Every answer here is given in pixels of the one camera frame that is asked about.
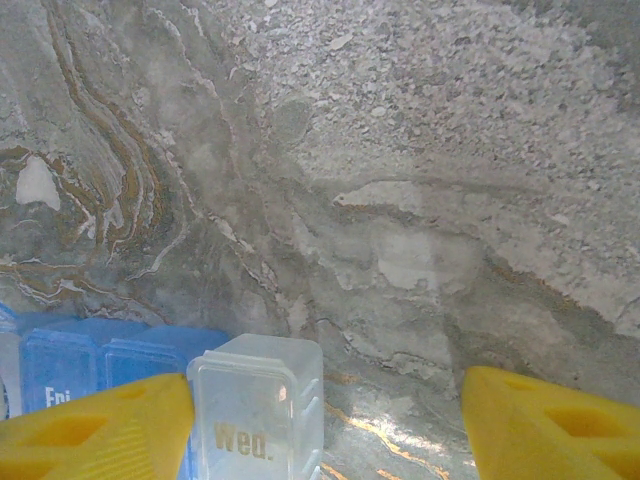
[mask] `plastic container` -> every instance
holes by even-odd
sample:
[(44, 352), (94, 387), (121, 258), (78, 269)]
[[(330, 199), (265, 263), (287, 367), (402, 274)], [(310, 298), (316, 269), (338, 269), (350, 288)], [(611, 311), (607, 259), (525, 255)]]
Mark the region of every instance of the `plastic container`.
[(146, 330), (143, 323), (104, 318), (36, 328), (20, 344), (23, 411), (84, 397), (105, 386), (102, 346)]
[(22, 390), (20, 382), (20, 341), (34, 328), (60, 321), (77, 321), (71, 315), (52, 313), (15, 314), (0, 304), (0, 383), (4, 397), (4, 410), (0, 420), (22, 414)]
[(324, 443), (322, 350), (244, 334), (191, 362), (199, 480), (318, 480)]
[[(189, 362), (218, 348), (229, 336), (218, 330), (162, 325), (128, 339), (105, 345), (106, 387), (117, 387), (152, 375), (186, 373)], [(192, 454), (187, 446), (179, 480), (192, 477)]]

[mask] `white patch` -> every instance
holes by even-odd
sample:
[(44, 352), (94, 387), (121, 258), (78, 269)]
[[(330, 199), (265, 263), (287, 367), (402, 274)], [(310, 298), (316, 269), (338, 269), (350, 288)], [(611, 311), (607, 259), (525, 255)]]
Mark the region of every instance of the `white patch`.
[(18, 175), (16, 202), (26, 205), (32, 202), (44, 202), (55, 211), (60, 210), (60, 196), (53, 176), (44, 160), (29, 157), (27, 166)]
[(426, 282), (429, 290), (437, 290), (431, 242), (426, 233), (386, 233), (377, 241), (378, 269), (391, 285), (411, 290)]

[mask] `gray marble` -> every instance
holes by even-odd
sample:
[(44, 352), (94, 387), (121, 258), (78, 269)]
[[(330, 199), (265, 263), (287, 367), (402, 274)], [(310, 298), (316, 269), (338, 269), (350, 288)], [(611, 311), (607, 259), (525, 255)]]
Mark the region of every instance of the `gray marble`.
[(317, 340), (330, 479), (477, 478), (474, 364), (640, 405), (635, 76), (572, 15), (8, 0), (1, 300)]

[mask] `clear pill compartment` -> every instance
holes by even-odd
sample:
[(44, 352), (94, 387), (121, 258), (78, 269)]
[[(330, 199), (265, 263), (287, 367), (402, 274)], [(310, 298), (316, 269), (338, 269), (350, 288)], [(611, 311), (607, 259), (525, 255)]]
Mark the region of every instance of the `clear pill compartment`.
[(244, 334), (187, 369), (199, 480), (318, 480), (324, 443), (322, 350)]

